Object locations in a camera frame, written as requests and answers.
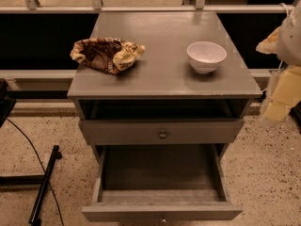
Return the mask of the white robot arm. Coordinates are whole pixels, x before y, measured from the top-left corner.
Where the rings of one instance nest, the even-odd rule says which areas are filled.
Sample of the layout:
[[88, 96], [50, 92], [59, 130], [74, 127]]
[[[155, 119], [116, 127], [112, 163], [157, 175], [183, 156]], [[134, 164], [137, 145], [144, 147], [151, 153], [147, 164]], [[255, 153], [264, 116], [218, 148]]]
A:
[[283, 121], [290, 111], [301, 102], [301, 5], [291, 12], [285, 4], [287, 16], [256, 51], [263, 54], [276, 54], [280, 64], [286, 63], [285, 70], [272, 73], [260, 110], [260, 122], [272, 126]]

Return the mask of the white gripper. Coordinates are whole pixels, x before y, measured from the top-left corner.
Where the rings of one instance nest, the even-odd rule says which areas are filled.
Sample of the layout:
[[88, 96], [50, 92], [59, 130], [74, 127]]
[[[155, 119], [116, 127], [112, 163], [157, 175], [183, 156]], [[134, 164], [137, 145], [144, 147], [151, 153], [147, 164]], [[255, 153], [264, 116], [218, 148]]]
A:
[[272, 101], [263, 112], [263, 116], [272, 122], [283, 121], [290, 113], [291, 107], [301, 102], [300, 66], [289, 66], [280, 74]]

